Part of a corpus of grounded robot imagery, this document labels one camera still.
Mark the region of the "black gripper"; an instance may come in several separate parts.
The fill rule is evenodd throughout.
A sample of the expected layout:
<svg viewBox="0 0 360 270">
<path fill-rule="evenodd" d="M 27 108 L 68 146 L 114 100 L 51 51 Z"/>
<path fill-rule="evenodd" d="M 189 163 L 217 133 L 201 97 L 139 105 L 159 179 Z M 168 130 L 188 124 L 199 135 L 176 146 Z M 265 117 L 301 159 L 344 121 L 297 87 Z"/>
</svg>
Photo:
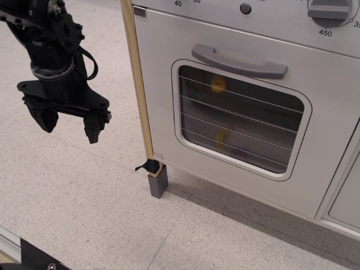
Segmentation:
<svg viewBox="0 0 360 270">
<path fill-rule="evenodd" d="M 97 143 L 105 124 L 112 118 L 109 101 L 88 85 L 84 58 L 75 57 L 69 70 L 53 77 L 37 76 L 36 80 L 17 85 L 23 101 L 37 124 L 51 133 L 58 113 L 83 117 L 85 134 L 90 144 Z"/>
</svg>

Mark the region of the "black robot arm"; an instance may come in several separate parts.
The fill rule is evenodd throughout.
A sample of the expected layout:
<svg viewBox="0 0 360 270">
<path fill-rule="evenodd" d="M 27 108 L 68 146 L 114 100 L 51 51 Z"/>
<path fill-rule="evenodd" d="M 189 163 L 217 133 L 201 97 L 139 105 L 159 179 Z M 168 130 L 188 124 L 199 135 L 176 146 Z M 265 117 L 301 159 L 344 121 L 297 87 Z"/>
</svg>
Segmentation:
<svg viewBox="0 0 360 270">
<path fill-rule="evenodd" d="M 83 27 L 73 21 L 65 2 L 1 1 L 1 21 L 30 57 L 36 80 L 20 82 L 17 88 L 33 119 L 51 133 L 60 113 L 81 117 L 89 142 L 98 142 L 111 119 L 109 101 L 88 85 L 98 66 L 87 74 L 84 58 L 94 58 L 80 46 Z"/>
</svg>

